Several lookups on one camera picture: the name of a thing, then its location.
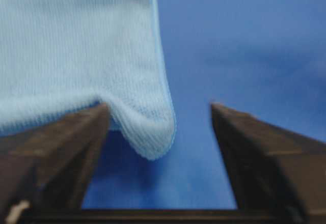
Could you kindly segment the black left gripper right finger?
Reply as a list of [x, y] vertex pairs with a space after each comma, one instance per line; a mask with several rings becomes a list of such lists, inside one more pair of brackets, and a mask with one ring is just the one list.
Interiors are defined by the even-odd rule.
[[212, 127], [240, 210], [325, 223], [325, 143], [214, 103]]

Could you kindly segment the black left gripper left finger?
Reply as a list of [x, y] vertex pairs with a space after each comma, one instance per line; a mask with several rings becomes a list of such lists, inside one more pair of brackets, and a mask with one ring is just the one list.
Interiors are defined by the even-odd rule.
[[1, 223], [21, 210], [79, 209], [110, 125], [105, 103], [1, 138]]

